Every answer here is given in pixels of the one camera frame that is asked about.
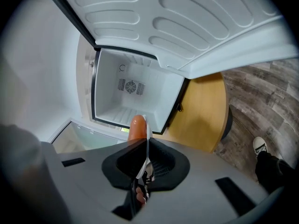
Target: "glass panel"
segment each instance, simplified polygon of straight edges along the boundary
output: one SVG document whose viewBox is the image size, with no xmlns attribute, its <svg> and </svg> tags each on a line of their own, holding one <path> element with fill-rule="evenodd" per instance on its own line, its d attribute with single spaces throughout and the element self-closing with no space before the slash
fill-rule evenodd
<svg viewBox="0 0 299 224">
<path fill-rule="evenodd" d="M 91 131 L 71 122 L 52 144 L 59 154 L 107 147 L 122 142 L 124 141 Z"/>
</svg>

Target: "white wall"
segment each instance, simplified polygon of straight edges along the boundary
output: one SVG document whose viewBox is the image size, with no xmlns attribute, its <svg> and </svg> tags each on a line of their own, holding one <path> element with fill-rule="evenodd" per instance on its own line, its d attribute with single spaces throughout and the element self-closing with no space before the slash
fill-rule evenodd
<svg viewBox="0 0 299 224">
<path fill-rule="evenodd" d="M 80 118 L 76 85 L 79 32 L 52 0 L 24 0 L 0 48 L 0 121 L 47 141 Z"/>
</svg>

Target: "refrigerator door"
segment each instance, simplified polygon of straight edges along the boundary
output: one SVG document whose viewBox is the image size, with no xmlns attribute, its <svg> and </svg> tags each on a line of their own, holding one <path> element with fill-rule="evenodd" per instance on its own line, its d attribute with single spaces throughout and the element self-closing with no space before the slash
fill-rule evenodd
<svg viewBox="0 0 299 224">
<path fill-rule="evenodd" d="M 54 1 L 95 48 L 143 52 L 186 78 L 298 55 L 270 0 Z"/>
</svg>

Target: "shoe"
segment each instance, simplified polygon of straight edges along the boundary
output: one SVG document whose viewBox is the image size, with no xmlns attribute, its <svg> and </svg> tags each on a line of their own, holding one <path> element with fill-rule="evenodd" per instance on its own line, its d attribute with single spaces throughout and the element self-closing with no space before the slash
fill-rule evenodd
<svg viewBox="0 0 299 224">
<path fill-rule="evenodd" d="M 261 151 L 268 152 L 267 144 L 265 140 L 263 140 L 263 138 L 261 137 L 256 137 L 253 140 L 253 149 L 257 156 Z"/>
</svg>

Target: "black pants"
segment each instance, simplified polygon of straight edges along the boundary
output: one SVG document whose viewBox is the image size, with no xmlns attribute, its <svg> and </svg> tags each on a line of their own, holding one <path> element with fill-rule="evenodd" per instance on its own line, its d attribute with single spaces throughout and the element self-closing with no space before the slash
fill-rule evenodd
<svg viewBox="0 0 299 224">
<path fill-rule="evenodd" d="M 261 151 L 257 156 L 256 175 L 259 183 L 271 193 L 291 182 L 295 170 L 285 161 Z"/>
</svg>

